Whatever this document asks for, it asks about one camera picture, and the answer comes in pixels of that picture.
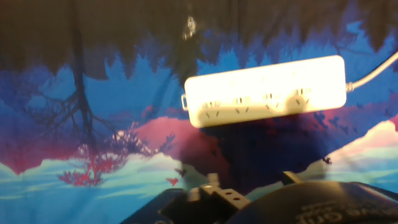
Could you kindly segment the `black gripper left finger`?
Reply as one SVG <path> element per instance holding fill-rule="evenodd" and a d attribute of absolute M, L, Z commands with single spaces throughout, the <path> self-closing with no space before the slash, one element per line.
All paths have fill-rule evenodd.
<path fill-rule="evenodd" d="M 226 223 L 251 203 L 233 189 L 222 189 L 218 174 L 207 176 L 208 182 L 173 199 L 159 213 L 172 224 Z"/>

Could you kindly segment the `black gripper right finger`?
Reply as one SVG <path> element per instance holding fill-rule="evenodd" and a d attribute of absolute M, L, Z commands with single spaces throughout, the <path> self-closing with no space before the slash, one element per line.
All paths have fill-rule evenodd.
<path fill-rule="evenodd" d="M 304 180 L 294 172 L 284 171 L 282 174 L 282 183 L 283 184 L 301 184 L 301 183 L 304 183 Z"/>

